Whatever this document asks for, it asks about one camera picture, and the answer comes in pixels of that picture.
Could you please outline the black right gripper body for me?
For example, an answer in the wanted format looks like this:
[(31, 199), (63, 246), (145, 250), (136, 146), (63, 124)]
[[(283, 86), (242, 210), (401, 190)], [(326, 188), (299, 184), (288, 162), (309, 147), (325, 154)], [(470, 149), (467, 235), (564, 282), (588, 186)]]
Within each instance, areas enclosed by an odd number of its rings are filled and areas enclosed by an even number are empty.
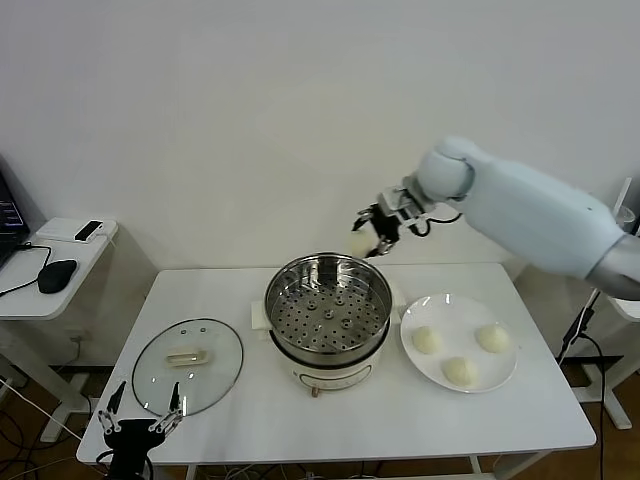
[(401, 222), (395, 215), (387, 216), (379, 204), (372, 205), (372, 225), (380, 240), (399, 241), (400, 230), (406, 229), (414, 236), (424, 238), (430, 234), (430, 223), (420, 229), (416, 224)]

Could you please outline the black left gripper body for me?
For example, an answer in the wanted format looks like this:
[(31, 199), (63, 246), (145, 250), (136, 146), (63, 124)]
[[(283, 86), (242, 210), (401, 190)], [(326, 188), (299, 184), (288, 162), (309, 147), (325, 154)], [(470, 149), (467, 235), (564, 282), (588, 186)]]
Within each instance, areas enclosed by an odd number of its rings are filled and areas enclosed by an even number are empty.
[(152, 419), (126, 419), (104, 433), (111, 457), (106, 479), (154, 479), (149, 452), (166, 438)]

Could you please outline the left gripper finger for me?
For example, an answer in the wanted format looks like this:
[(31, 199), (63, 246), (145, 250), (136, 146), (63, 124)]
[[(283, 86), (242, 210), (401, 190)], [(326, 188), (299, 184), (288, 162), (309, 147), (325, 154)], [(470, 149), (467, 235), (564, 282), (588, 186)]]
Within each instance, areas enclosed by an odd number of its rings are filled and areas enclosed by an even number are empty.
[(98, 420), (105, 435), (111, 435), (121, 430), (117, 419), (117, 413), (125, 387), (126, 382), (122, 381), (115, 392), (110, 396), (106, 409), (98, 411)]
[(179, 383), (173, 385), (168, 412), (149, 427), (149, 431), (158, 434), (170, 434), (182, 421), (183, 411), (179, 392)]

